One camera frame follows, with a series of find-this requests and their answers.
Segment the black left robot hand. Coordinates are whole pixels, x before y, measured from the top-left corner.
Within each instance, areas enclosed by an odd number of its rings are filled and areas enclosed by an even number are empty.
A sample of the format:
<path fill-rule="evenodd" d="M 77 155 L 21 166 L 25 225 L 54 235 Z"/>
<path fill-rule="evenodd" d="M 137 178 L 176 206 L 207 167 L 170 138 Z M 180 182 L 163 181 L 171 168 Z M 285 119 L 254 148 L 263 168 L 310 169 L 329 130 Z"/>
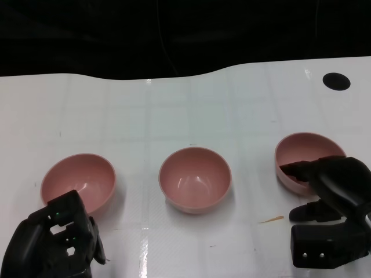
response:
<path fill-rule="evenodd" d="M 1 277 L 91 277 L 92 261 L 107 262 L 99 229 L 72 190 L 18 225 L 3 257 Z"/>

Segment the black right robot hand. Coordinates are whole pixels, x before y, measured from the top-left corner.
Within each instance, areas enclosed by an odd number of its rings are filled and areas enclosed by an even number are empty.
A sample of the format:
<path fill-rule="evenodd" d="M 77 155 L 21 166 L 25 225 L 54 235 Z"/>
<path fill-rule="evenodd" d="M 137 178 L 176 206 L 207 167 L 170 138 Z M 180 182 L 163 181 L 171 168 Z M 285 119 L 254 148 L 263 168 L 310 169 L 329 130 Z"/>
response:
<path fill-rule="evenodd" d="M 285 164 L 280 169 L 308 182 L 318 197 L 342 216 L 370 226 L 370 169 L 360 160 L 327 156 Z"/>

